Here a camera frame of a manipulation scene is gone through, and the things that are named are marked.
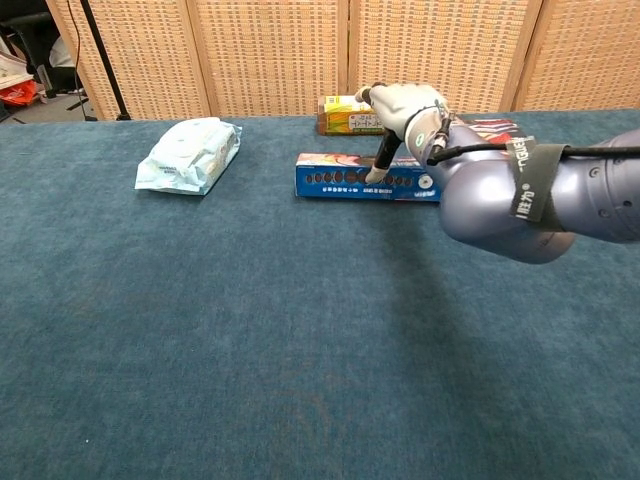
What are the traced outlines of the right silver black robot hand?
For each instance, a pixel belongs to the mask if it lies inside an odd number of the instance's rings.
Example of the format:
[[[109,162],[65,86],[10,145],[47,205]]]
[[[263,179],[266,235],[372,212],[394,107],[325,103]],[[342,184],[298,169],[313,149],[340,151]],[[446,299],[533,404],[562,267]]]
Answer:
[[[428,84],[375,83],[361,87],[355,99],[368,104],[384,128],[382,143],[365,177],[367,184],[385,178],[402,143],[425,165],[450,116],[447,100]]]

